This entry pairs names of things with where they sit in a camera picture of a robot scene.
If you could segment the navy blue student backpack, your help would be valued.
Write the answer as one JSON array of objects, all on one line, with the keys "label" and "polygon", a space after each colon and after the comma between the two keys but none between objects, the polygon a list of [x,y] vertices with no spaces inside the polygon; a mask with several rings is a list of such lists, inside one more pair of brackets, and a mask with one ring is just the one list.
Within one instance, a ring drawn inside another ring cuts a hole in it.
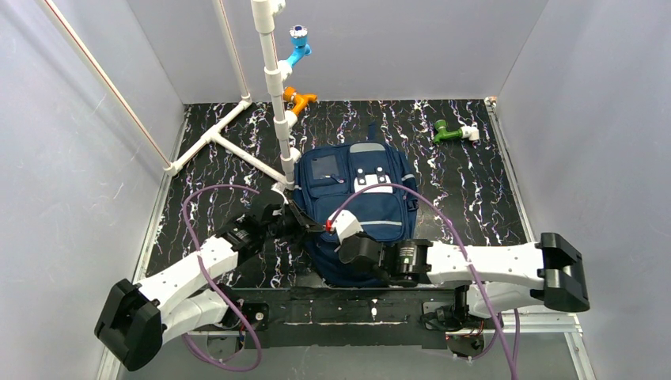
[{"label": "navy blue student backpack", "polygon": [[418,188],[406,154],[379,139],[375,129],[371,123],[361,142],[306,151],[294,166],[293,199],[321,225],[344,206],[364,233],[394,245],[415,234]]}]

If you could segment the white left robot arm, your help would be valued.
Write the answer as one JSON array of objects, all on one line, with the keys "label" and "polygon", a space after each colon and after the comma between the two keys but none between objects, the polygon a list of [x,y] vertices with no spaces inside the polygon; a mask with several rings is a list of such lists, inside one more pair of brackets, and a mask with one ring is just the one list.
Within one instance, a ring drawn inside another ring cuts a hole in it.
[{"label": "white left robot arm", "polygon": [[148,364],[168,341],[233,313],[260,345],[255,321],[226,295],[215,278],[257,256],[269,239],[302,241],[325,231],[293,200],[262,192],[260,203],[225,221],[195,251],[165,270],[132,283],[121,279],[109,291],[94,334],[129,371]]}]

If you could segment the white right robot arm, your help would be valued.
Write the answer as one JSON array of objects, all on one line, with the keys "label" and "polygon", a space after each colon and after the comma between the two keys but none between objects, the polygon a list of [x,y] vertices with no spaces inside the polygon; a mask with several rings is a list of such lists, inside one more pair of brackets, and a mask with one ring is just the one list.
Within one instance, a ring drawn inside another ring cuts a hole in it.
[{"label": "white right robot arm", "polygon": [[336,250],[341,264],[396,287],[466,287],[459,310],[474,317],[543,305],[564,313],[590,308],[583,256],[557,233],[538,242],[461,248],[439,241],[410,239],[386,245],[357,233]]}]

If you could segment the orange tap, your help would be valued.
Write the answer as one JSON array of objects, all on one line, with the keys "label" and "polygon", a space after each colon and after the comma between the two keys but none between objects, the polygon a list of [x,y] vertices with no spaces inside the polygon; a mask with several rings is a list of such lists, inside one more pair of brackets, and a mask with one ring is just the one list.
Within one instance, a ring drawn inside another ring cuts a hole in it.
[{"label": "orange tap", "polygon": [[282,94],[282,99],[293,105],[290,111],[298,116],[309,103],[317,101],[317,95],[314,93],[299,93],[294,87],[287,86]]}]

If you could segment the green tap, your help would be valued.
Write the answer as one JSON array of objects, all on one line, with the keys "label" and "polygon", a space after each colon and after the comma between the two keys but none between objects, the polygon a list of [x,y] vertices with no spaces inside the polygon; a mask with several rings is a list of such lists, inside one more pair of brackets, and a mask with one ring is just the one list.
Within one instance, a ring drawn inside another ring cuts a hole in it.
[{"label": "green tap", "polygon": [[446,120],[437,120],[434,123],[434,143],[438,144],[444,141],[462,139],[464,138],[463,131],[461,129],[449,131],[448,124]]}]

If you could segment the white PVC pipe stand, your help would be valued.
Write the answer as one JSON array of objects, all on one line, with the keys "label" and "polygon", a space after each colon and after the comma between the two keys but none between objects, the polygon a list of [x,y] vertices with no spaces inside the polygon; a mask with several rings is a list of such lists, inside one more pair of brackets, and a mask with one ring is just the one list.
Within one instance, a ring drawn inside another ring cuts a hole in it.
[{"label": "white PVC pipe stand", "polygon": [[[197,127],[195,141],[181,148],[166,169],[174,177],[214,145],[224,147],[274,182],[294,182],[299,148],[292,130],[298,117],[283,99],[294,70],[277,51],[283,34],[284,1],[133,1],[131,10],[157,53],[184,105],[228,105],[230,109]],[[271,112],[268,132],[279,148],[279,167],[233,140],[233,125],[254,105]]]}]

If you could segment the blue tap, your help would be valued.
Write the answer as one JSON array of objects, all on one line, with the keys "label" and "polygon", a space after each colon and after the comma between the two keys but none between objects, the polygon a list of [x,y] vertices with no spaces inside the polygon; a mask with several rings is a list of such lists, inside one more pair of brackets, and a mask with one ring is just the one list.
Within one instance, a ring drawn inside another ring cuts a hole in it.
[{"label": "blue tap", "polygon": [[290,29],[290,42],[293,45],[293,51],[287,58],[291,68],[307,55],[311,55],[312,49],[309,46],[309,30],[303,25],[295,25]]}]

